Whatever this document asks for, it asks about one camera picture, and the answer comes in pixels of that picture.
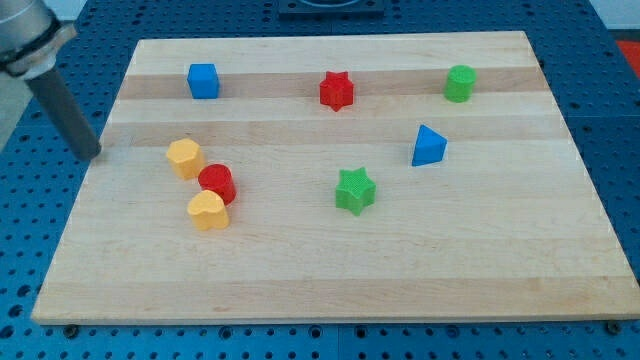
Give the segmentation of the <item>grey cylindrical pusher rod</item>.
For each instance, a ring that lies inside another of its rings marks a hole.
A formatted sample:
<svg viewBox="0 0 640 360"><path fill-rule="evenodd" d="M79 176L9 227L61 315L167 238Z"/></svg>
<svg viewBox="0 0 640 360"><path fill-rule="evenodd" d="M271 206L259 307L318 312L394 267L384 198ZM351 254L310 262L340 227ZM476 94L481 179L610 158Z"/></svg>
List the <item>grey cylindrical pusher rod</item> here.
<svg viewBox="0 0 640 360"><path fill-rule="evenodd" d="M25 82L77 159L89 161L100 154L98 136L56 68Z"/></svg>

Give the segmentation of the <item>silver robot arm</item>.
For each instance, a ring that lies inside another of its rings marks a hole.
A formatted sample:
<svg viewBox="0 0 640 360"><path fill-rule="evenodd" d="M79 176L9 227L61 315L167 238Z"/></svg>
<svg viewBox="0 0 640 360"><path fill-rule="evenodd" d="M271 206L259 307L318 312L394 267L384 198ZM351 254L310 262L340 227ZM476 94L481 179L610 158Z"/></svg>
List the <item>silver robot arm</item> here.
<svg viewBox="0 0 640 360"><path fill-rule="evenodd" d="M1 71L23 80L82 161L101 152L99 137L56 68L57 54L77 35L42 0L1 2Z"/></svg>

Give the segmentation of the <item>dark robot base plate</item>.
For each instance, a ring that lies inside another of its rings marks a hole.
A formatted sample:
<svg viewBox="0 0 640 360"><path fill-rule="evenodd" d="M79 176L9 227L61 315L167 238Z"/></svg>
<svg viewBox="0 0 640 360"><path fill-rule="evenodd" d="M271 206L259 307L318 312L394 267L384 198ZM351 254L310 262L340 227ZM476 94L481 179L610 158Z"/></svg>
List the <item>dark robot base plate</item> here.
<svg viewBox="0 0 640 360"><path fill-rule="evenodd" d="M298 16L382 15L385 0L279 0L278 16L291 19Z"/></svg>

